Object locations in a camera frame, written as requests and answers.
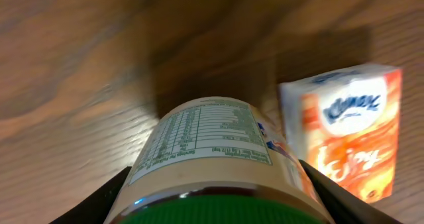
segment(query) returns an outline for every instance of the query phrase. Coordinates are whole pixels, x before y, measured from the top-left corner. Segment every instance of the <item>black object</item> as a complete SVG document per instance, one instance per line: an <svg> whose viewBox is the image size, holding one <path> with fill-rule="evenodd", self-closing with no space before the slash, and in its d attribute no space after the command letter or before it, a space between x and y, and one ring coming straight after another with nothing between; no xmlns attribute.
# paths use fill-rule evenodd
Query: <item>black object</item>
<svg viewBox="0 0 424 224"><path fill-rule="evenodd" d="M337 224L401 224L359 200L348 191L300 160L313 186ZM131 167L126 167L97 191L51 224L103 224Z"/></svg>

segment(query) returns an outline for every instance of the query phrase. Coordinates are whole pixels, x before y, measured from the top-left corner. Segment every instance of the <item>white oval logo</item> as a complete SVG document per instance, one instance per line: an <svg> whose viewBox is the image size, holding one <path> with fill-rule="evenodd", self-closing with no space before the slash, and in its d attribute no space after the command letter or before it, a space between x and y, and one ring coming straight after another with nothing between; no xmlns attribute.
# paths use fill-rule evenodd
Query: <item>white oval logo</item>
<svg viewBox="0 0 424 224"><path fill-rule="evenodd" d="M320 97L321 120L334 135L357 133L376 121L386 102L384 78L352 80L335 92Z"/></svg>

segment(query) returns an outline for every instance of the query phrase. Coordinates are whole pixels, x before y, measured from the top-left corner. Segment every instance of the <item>nutrition label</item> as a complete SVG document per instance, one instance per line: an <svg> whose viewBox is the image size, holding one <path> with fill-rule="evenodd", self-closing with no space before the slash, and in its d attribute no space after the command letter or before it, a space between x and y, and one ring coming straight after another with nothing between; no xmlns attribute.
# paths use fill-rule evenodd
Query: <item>nutrition label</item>
<svg viewBox="0 0 424 224"><path fill-rule="evenodd" d="M247 104L206 102L159 123L140 154L130 184L158 168L194 158L231 157L272 164Z"/></svg>

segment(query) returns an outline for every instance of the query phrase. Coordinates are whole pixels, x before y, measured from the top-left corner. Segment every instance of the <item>small package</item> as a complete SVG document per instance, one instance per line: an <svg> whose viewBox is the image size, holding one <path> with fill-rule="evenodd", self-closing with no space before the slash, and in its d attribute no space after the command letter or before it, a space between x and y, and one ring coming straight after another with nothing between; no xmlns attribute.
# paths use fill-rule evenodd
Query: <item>small package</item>
<svg viewBox="0 0 424 224"><path fill-rule="evenodd" d="M280 85L288 144L365 202L392 194L401 70L364 64Z"/></svg>

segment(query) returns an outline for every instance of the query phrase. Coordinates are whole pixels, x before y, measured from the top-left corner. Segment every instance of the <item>wood grain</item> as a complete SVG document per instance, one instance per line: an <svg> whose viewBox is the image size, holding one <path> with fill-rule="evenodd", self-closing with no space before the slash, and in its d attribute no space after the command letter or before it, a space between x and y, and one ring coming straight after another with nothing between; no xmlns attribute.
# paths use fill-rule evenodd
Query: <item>wood grain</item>
<svg viewBox="0 0 424 224"><path fill-rule="evenodd" d="M0 2L0 223L72 208L185 101L234 97L280 124L277 83L367 61L404 69L394 194L374 206L423 223L419 0Z"/></svg>

